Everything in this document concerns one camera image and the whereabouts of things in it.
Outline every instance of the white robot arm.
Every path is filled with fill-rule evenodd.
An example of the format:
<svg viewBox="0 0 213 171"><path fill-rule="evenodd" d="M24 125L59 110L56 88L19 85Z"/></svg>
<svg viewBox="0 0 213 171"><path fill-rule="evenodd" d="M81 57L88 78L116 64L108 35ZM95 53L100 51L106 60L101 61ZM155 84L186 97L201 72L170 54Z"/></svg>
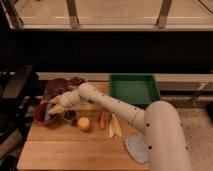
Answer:
<svg viewBox="0 0 213 171"><path fill-rule="evenodd" d="M148 158L152 171L191 171L187 145L175 108L157 101L146 111L98 91L90 83L56 97L57 105L49 113L70 110L82 101L98 103L140 132L145 133Z"/></svg>

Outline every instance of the brown bowl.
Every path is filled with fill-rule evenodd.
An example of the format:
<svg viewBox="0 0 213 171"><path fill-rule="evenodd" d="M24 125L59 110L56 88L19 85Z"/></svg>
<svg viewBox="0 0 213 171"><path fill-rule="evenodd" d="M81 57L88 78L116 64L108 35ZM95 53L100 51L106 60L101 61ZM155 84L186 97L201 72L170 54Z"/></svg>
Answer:
<svg viewBox="0 0 213 171"><path fill-rule="evenodd" d="M52 125L57 118L57 115L51 115L50 119L45 121L47 105L48 105L48 102L40 104L36 108L35 113L34 113L35 114L34 118L35 118L36 123L44 125L44 126Z"/></svg>
<svg viewBox="0 0 213 171"><path fill-rule="evenodd" d="M56 78L48 81L45 86L47 94L53 98L57 95L63 94L66 91L69 91L69 81L64 78Z"/></svg>

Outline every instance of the green plastic bin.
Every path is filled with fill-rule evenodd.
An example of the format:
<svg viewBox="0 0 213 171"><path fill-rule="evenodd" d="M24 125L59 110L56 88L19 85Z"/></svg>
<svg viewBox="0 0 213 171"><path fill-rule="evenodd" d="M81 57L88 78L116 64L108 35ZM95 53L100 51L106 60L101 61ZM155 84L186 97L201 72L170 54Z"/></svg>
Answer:
<svg viewBox="0 0 213 171"><path fill-rule="evenodd" d="M161 99L154 75L110 74L109 83L110 96L143 109Z"/></svg>

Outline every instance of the cloth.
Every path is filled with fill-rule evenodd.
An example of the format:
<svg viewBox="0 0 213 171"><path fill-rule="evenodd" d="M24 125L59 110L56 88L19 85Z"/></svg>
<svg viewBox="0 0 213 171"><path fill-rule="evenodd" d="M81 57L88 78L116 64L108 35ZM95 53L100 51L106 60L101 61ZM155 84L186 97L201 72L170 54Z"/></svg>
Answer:
<svg viewBox="0 0 213 171"><path fill-rule="evenodd" d="M143 134L129 136L124 140L124 143L134 160L141 164L148 161L147 145Z"/></svg>

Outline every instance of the orange carrot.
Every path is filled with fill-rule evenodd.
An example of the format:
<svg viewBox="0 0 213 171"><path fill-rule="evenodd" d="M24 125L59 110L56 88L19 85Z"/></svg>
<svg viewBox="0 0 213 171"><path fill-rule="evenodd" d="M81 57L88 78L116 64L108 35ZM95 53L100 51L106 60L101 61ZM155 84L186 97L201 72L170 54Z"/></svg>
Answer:
<svg viewBox="0 0 213 171"><path fill-rule="evenodd" d="M99 116L99 128L104 130L106 128L106 121L105 121L105 109L101 110Z"/></svg>

